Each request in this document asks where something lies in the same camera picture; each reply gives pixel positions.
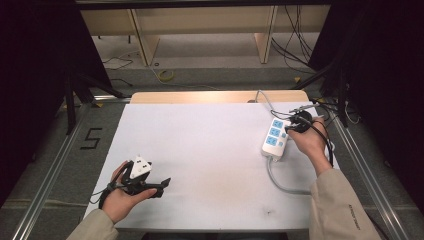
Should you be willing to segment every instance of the white power strip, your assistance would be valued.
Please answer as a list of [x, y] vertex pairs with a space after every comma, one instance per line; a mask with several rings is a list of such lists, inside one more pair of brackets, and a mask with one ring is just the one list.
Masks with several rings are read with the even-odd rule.
[[290, 121], [279, 118], [272, 120], [262, 146], [262, 155], [266, 157], [271, 156], [274, 162], [280, 160], [286, 148], [287, 139], [289, 138], [285, 127], [290, 126], [290, 124]]

